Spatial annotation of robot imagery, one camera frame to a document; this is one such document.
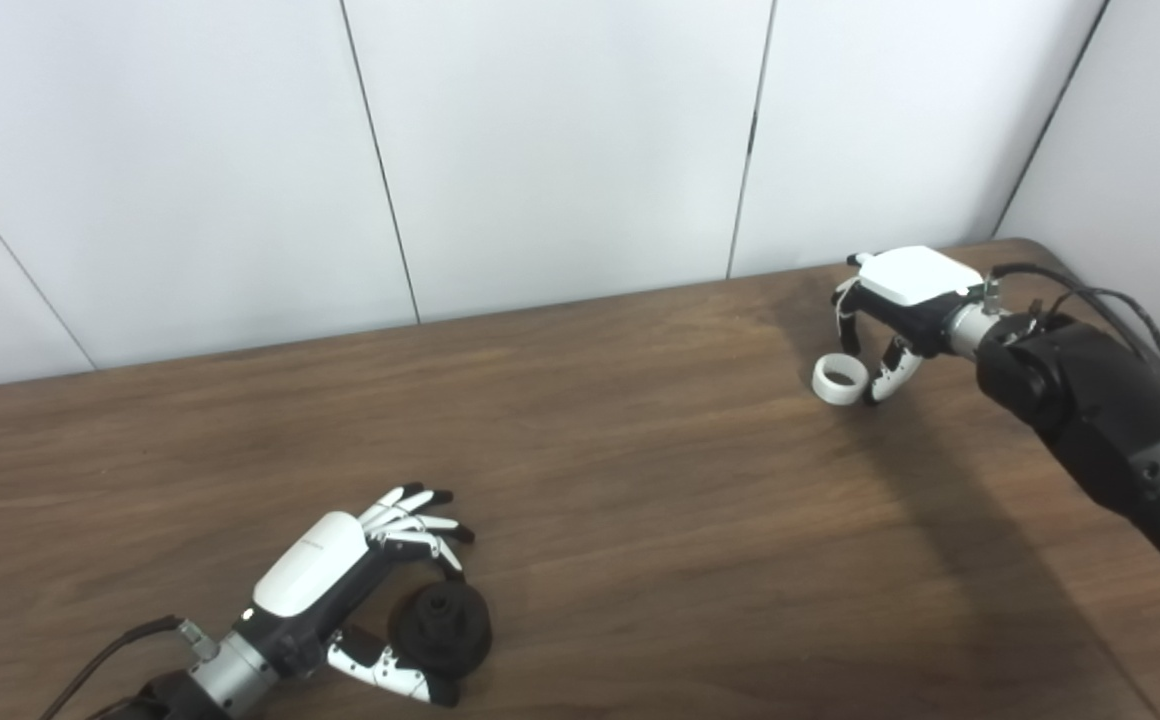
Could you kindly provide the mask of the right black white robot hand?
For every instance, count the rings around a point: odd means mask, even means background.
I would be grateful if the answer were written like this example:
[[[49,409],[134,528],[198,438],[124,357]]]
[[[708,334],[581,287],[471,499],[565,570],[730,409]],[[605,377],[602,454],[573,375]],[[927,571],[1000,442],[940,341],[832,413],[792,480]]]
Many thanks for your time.
[[[976,361],[999,317],[984,310],[981,272],[926,246],[851,255],[856,268],[831,296],[842,351],[860,355],[856,318],[886,325],[894,337],[869,374],[863,402],[878,405],[940,355]]]

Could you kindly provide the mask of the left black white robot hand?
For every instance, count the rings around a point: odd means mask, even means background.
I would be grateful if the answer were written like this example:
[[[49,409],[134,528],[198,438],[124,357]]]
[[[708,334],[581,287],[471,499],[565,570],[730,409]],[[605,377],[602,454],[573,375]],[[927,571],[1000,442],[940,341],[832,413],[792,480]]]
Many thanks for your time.
[[[382,638],[348,625],[397,566],[428,561],[444,579],[464,582],[451,546],[471,544],[474,532],[461,521],[425,512],[452,499],[448,490],[405,483],[360,514],[325,514],[266,570],[225,639],[268,685],[329,666],[383,691],[455,707],[454,679],[438,678]]]

